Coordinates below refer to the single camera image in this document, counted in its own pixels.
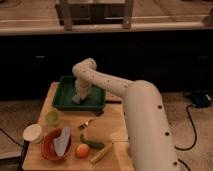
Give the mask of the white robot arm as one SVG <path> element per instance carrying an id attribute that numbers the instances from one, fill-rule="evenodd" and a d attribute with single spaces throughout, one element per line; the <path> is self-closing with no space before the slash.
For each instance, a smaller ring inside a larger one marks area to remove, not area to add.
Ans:
<path id="1" fill-rule="evenodd" d="M 134 171 L 181 171 L 172 141 L 162 96 L 153 83 L 131 81 L 96 70 L 88 58 L 75 64 L 77 95 L 85 99 L 96 85 L 123 101 Z"/>

